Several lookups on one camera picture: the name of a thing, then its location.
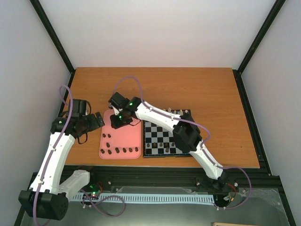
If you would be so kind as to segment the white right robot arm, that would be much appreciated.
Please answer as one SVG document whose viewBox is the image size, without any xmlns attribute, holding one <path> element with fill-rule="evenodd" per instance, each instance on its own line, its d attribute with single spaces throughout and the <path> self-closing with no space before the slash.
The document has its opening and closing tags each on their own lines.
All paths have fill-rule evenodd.
<svg viewBox="0 0 301 226">
<path fill-rule="evenodd" d="M 129 100 L 119 93 L 109 99 L 109 108 L 114 110 L 110 118 L 114 129 L 130 124 L 133 118 L 156 124 L 173 134 L 176 148 L 190 154 L 203 168 L 206 176 L 214 180 L 216 187 L 223 187 L 227 183 L 226 171 L 207 149 L 200 134 L 200 126 L 190 114 L 167 112 L 138 97 Z"/>
</svg>

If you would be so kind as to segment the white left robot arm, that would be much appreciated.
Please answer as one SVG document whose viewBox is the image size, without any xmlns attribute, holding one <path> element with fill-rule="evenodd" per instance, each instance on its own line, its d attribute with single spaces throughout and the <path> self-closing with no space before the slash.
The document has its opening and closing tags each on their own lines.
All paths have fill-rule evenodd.
<svg viewBox="0 0 301 226">
<path fill-rule="evenodd" d="M 18 200 L 31 217 L 61 220 L 66 215 L 69 201 L 83 187 L 94 189 L 98 184 L 96 175 L 78 169 L 61 182 L 61 175 L 68 153 L 81 135 L 104 126 L 99 112 L 71 118 L 56 118 L 51 127 L 50 141 L 45 158 L 34 181 L 22 190 Z"/>
</svg>

